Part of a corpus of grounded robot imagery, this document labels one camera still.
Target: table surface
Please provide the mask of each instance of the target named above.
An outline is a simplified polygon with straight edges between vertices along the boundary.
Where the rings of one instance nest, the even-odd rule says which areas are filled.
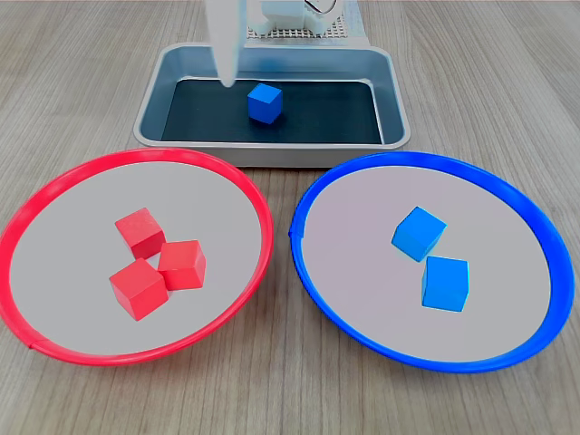
[[[391,53],[406,150],[478,165],[553,220],[580,264],[580,4],[361,2]],[[207,37],[199,2],[0,3],[0,223],[50,179],[138,147],[159,51]],[[425,372],[363,348],[295,272],[287,229],[320,171],[250,170],[275,220],[269,273],[210,338],[122,368],[29,351],[0,325],[3,434],[577,434],[580,305],[537,357],[481,375]]]

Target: metal tray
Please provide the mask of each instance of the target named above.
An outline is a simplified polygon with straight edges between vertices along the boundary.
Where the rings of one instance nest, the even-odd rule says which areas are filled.
[[[191,140],[191,136],[185,140],[164,140],[178,84],[183,81],[216,79],[210,46],[179,43],[163,50],[135,122],[134,134],[137,140],[150,147],[200,150],[238,167],[331,168],[364,154],[397,149],[410,137],[391,57],[386,52],[371,46],[252,43],[247,44],[240,54],[240,81],[364,83],[371,91],[369,102],[372,102],[373,108],[369,113],[376,117],[373,122],[378,126],[380,139],[376,143],[332,143],[325,140],[319,140],[318,143],[284,143],[284,135],[280,135],[280,141],[208,141],[206,134],[202,135],[204,140]],[[335,113],[337,120],[343,116],[343,121],[348,121],[349,118],[344,118],[343,113],[348,108],[348,101],[344,104],[344,107],[338,104],[326,110]],[[181,114],[180,118],[188,122],[187,116]]]

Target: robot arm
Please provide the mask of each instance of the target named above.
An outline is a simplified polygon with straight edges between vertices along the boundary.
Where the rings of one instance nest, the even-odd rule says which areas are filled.
[[[323,34],[343,11],[343,0],[319,5],[318,0],[206,0],[209,41],[217,76],[231,87],[236,82],[239,52],[247,25],[258,34],[277,29],[307,29]]]

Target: metal grid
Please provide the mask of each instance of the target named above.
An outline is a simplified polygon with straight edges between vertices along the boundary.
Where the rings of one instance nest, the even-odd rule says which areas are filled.
[[[253,39],[274,39],[274,38],[311,38],[311,39],[328,39],[328,38],[346,38],[348,37],[348,33],[346,30],[346,22],[344,21],[344,16],[341,15],[338,19],[333,23],[333,25],[323,34],[315,35],[309,30],[302,29],[302,30],[273,30],[269,34],[260,35],[251,30],[249,27],[247,28],[247,38]]]

